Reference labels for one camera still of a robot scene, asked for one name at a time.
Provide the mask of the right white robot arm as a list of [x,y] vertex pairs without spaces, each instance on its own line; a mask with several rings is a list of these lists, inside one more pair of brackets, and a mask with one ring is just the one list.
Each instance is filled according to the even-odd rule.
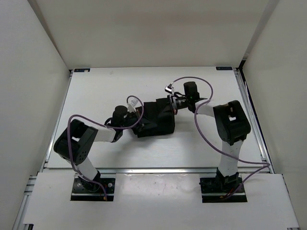
[[216,103],[207,98],[194,96],[168,96],[172,109],[188,108],[194,115],[206,115],[215,119],[218,135],[222,141],[222,149],[217,149],[204,140],[214,150],[221,153],[220,163],[215,178],[201,179],[200,185],[206,193],[230,193],[235,190],[241,180],[238,173],[239,154],[243,142],[251,132],[250,123],[239,101],[225,104]]

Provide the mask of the black skirt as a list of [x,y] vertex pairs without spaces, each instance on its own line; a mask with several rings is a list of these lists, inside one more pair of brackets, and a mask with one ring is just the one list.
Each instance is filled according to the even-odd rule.
[[137,138],[173,134],[175,115],[168,98],[159,98],[155,102],[144,102],[141,121],[132,131]]

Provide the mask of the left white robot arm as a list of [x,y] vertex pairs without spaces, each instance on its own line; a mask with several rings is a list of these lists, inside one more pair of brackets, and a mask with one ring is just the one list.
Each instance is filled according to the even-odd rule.
[[88,192],[105,192],[100,172],[88,158],[94,142],[117,142],[127,129],[141,124],[144,106],[135,108],[117,106],[106,124],[100,124],[82,115],[72,115],[67,128],[54,144],[54,151],[68,161]]

